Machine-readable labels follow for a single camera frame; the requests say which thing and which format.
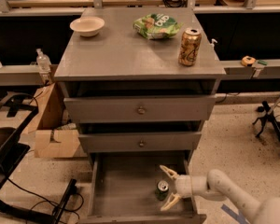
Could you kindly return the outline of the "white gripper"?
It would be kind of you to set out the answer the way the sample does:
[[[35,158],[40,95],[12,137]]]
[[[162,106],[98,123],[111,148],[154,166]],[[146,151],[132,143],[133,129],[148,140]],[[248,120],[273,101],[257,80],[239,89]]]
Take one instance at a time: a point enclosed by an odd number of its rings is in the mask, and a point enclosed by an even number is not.
[[[177,204],[181,198],[189,198],[192,196],[203,196],[207,190],[207,180],[205,176],[196,175],[179,175],[176,171],[165,165],[160,166],[168,177],[175,180],[175,189],[177,193],[171,193],[166,203],[161,208],[162,211],[170,210]]]

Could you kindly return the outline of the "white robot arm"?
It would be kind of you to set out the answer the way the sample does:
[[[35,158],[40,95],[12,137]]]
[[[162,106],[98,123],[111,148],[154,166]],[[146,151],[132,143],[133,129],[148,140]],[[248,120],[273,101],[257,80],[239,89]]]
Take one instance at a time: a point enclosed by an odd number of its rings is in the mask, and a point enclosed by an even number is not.
[[[250,224],[280,224],[280,197],[258,201],[234,183],[224,172],[210,170],[206,176],[179,175],[161,165],[160,168],[175,183],[176,193],[171,193],[162,211],[171,209],[181,199],[200,196],[209,201],[229,199]]]

